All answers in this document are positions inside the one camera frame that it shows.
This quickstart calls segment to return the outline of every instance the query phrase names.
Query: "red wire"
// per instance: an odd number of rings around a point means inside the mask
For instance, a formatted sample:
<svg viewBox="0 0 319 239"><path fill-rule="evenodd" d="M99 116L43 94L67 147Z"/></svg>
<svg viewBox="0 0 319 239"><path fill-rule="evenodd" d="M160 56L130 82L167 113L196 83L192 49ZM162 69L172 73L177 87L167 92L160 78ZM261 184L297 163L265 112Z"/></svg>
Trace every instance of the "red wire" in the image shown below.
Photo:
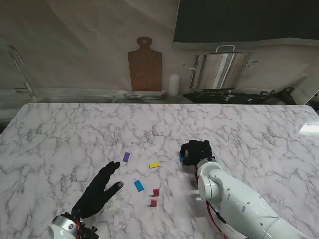
<svg viewBox="0 0 319 239"><path fill-rule="evenodd" d="M76 236L77 239L80 239L79 231L80 231L80 220L77 218L76 219L76 227L78 230L78 235Z"/></svg>
<svg viewBox="0 0 319 239"><path fill-rule="evenodd" d="M206 205L207 205L207 210L208 210L208 214L209 214L209 217L210 219L212 220L212 222L214 223L214 225L217 227L217 229L219 230L219 232L223 235L224 238L227 239L227 236L225 235L225 233L219 228L219 226L216 224L211 212L210 212L210 207L209 207L209 203L206 202Z"/></svg>
<svg viewBox="0 0 319 239"><path fill-rule="evenodd" d="M196 178L196 182L198 183L198 176L197 176L197 167L195 167L195 178ZM225 235L225 233L219 228L219 226L216 224L211 212L210 212L210 207L209 207L209 202L206 202L206 205L207 205L207 210L208 210L208 214L209 214L209 217L210 219L212 220L212 222L214 223L214 225L217 227L217 229L219 230L219 232L223 235L223 237L225 239L227 239L227 236Z"/></svg>

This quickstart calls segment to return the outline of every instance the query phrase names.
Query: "purple block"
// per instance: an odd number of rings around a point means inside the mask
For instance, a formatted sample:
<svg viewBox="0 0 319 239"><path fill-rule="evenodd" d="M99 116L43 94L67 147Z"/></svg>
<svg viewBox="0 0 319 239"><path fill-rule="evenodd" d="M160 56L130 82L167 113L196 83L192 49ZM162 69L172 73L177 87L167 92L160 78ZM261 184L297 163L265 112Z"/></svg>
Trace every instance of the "purple block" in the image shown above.
<svg viewBox="0 0 319 239"><path fill-rule="evenodd" d="M129 157L130 157L130 153L125 153L124 158L123 158L123 162L127 162L129 160Z"/></svg>

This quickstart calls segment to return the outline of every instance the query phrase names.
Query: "white marble table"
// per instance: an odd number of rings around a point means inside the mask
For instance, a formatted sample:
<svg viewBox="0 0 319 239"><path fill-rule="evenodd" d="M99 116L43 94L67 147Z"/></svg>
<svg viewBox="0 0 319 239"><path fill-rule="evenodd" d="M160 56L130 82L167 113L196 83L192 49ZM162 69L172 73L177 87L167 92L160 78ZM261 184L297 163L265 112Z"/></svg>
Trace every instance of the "white marble table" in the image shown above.
<svg viewBox="0 0 319 239"><path fill-rule="evenodd" d="M28 104L0 136L0 239L46 238L109 161L123 188L87 220L101 239L221 238L178 152L209 140L228 173L319 237L319 117L307 106ZM148 169L151 162L160 168ZM144 191L137 192L139 179ZM153 188L158 206L148 207ZM219 223L230 239L243 239Z"/></svg>

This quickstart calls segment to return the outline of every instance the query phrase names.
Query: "cutting board handle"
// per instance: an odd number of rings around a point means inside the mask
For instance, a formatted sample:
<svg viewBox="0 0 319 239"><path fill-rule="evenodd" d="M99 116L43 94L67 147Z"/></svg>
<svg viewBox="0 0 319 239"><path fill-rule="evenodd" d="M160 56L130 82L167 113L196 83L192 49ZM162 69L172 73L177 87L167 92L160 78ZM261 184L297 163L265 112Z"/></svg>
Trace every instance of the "cutting board handle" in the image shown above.
<svg viewBox="0 0 319 239"><path fill-rule="evenodd" d="M140 48L149 48L152 43L152 39L150 39L147 36L141 36L138 39L136 39L136 42L138 43Z"/></svg>

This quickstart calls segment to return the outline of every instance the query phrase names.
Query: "faucet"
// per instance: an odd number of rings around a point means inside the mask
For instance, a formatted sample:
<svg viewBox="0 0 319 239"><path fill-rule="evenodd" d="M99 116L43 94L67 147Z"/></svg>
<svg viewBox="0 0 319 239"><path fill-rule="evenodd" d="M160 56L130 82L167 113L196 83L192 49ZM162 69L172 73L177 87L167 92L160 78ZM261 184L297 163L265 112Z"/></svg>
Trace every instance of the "faucet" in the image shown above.
<svg viewBox="0 0 319 239"><path fill-rule="evenodd" d="M20 54L18 53L18 51L16 50L16 48L12 45L8 45L9 47L9 54L12 58L12 61L14 62L15 66L18 68L20 74L22 75L22 78L24 79L24 85L25 85L25 88L17 88L15 86L15 83L14 81L12 80L13 84L14 84L14 89L17 93L19 94L22 94L22 93L29 93L30 96L32 97L33 100L36 100L37 99L37 94L34 90L34 88L32 87L32 85L29 83L29 81L27 80L27 78L25 77L22 69L20 68L15 56L17 57L18 61L20 62L20 65L24 65L24 61L23 59L21 58Z"/></svg>

